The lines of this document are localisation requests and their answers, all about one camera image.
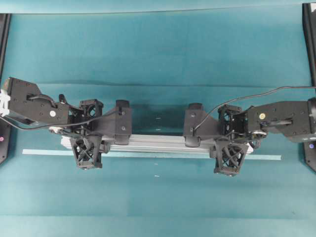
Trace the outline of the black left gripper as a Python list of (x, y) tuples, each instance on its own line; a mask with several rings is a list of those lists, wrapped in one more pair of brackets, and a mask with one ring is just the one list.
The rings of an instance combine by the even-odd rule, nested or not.
[(101, 137), (84, 137), (93, 133), (93, 122), (103, 116), (103, 103), (97, 99), (80, 101), (69, 106), (68, 122), (48, 127), (52, 133), (71, 137), (71, 148), (78, 168), (102, 168)]

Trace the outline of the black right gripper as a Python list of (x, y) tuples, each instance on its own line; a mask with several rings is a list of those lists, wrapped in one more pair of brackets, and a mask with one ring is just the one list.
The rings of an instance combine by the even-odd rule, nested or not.
[(267, 136), (262, 130), (248, 131), (247, 111), (241, 107), (223, 105), (218, 109), (222, 139), (213, 145), (213, 158), (216, 159), (214, 173), (230, 177), (240, 173), (249, 144), (251, 148), (259, 148), (261, 140)]

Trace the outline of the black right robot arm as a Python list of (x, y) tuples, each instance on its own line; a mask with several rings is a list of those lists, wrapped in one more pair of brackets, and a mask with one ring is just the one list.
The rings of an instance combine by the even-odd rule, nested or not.
[(305, 163), (316, 169), (316, 100), (283, 101), (247, 110), (223, 105), (218, 109), (221, 137), (210, 148), (216, 159), (214, 173), (240, 173), (249, 148), (258, 149), (269, 133), (282, 134), (293, 143), (302, 143)]

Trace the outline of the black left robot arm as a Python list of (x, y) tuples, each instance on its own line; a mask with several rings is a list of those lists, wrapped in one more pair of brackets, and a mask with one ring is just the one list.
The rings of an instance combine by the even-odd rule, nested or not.
[(92, 99), (72, 106), (63, 94), (54, 101), (35, 83), (9, 77), (0, 91), (0, 106), (2, 117), (27, 125), (27, 130), (48, 129), (68, 137), (79, 168), (102, 168), (102, 138), (92, 133), (93, 123), (102, 116), (102, 102)]

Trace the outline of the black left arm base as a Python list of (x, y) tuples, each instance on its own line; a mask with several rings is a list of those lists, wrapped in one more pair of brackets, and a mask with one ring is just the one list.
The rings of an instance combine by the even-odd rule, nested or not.
[[(2, 78), (7, 38), (9, 33), (11, 14), (0, 14), (0, 78)], [(0, 163), (7, 159), (11, 126), (2, 120), (8, 115), (8, 102), (10, 96), (4, 90), (0, 90)]]

